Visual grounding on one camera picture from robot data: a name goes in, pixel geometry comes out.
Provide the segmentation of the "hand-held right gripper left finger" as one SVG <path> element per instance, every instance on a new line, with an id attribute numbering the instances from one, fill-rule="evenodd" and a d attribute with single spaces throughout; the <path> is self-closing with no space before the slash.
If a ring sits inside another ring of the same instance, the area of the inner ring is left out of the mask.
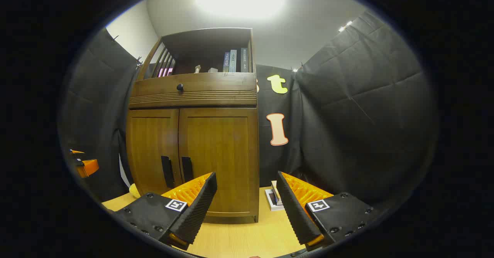
<path id="1" fill-rule="evenodd" d="M 162 195 L 145 193 L 113 215 L 161 243 L 187 250 L 216 192 L 217 176 L 210 172 Z"/>

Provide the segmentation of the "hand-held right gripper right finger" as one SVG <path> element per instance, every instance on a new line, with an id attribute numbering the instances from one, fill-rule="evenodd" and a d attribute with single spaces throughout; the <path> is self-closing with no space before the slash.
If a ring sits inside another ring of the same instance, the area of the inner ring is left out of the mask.
<path id="1" fill-rule="evenodd" d="M 291 227 L 307 251 L 346 241 L 377 223 L 381 215 L 348 192 L 328 193 L 281 171 L 276 181 Z"/>

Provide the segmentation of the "wooden shoe cabinet door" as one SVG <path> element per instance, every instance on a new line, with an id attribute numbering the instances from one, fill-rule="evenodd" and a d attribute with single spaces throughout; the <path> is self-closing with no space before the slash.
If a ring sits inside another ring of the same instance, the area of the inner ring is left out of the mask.
<path id="1" fill-rule="evenodd" d="M 178 151 L 184 182 L 215 172 L 208 216 L 258 220 L 259 161 L 256 108 L 182 108 Z"/>
<path id="2" fill-rule="evenodd" d="M 178 109 L 129 110 L 126 146 L 140 195 L 162 195 L 183 183 L 178 149 Z"/>

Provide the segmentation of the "wooden double-door shoe cabinet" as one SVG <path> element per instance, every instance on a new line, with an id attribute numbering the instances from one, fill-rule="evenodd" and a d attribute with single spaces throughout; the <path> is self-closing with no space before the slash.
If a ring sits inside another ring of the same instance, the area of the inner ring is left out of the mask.
<path id="1" fill-rule="evenodd" d="M 253 36 L 252 29 L 238 27 L 197 29 L 162 36 L 148 54 L 135 82 L 155 77 L 194 74 L 195 66 L 198 65 L 201 66 L 199 73 L 208 73 L 210 68 L 217 68 L 218 73 L 223 73 L 224 54 L 230 50 L 237 50 L 236 73 L 241 73 L 239 56 L 241 48 L 248 49 L 249 73 L 254 73 L 256 76 Z M 128 112 L 129 110 L 180 110 L 182 108 L 256 108 L 258 111 L 257 91 L 183 92 L 129 96 Z"/>

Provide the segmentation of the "white flat book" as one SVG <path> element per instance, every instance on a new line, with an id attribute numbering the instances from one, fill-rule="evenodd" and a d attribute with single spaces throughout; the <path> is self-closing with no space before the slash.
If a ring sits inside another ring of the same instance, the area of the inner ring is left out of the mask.
<path id="1" fill-rule="evenodd" d="M 283 205 L 277 205 L 275 193 L 272 189 L 265 189 L 264 192 L 267 199 L 268 207 L 272 212 L 285 209 Z"/>

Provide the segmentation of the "black backdrop cloth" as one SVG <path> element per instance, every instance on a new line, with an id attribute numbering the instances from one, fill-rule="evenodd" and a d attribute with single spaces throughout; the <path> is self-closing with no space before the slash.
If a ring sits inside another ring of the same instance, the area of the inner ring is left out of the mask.
<path id="1" fill-rule="evenodd" d="M 85 186 L 103 202 L 124 193 L 130 55 L 97 35 L 69 70 L 58 130 L 65 148 L 102 163 Z M 365 10 L 296 73 L 258 64 L 260 186 L 282 171 L 379 209 L 410 197 L 437 142 L 436 96 L 417 57 L 388 22 Z"/>

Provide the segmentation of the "wooden drawer with black knob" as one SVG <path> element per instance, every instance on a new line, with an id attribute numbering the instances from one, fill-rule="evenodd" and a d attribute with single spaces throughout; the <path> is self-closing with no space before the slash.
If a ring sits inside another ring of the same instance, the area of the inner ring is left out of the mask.
<path id="1" fill-rule="evenodd" d="M 254 73 L 180 74 L 139 80 L 132 97 L 183 92 L 257 91 Z"/>

